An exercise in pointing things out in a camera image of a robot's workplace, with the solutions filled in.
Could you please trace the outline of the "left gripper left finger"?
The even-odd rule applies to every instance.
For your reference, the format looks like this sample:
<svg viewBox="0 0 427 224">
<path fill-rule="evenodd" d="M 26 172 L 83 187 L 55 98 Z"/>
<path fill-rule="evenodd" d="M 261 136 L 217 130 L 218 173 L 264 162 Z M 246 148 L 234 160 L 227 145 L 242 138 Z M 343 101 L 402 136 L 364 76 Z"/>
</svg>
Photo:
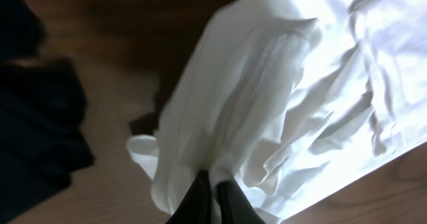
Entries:
<svg viewBox="0 0 427 224">
<path fill-rule="evenodd" d="M 179 207 L 165 224 L 210 224 L 211 186 L 206 170 L 199 171 Z"/>
</svg>

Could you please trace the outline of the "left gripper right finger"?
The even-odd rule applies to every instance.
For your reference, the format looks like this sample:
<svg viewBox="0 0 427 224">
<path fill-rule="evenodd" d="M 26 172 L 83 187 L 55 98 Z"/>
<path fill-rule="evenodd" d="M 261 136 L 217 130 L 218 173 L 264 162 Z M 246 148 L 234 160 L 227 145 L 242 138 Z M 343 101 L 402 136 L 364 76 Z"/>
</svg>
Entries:
<svg viewBox="0 0 427 224">
<path fill-rule="evenodd" d="M 222 224 L 265 224 L 234 179 L 218 184 L 216 190 Z"/>
</svg>

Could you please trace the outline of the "white t-shirt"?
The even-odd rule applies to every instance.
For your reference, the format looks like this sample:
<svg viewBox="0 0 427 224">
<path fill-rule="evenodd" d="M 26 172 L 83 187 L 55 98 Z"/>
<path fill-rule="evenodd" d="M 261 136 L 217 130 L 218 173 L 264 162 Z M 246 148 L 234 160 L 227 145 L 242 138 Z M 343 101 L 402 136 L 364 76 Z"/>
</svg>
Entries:
<svg viewBox="0 0 427 224">
<path fill-rule="evenodd" d="M 236 0 L 127 148 L 173 215 L 205 169 L 281 223 L 426 142 L 426 0 Z"/>
</svg>

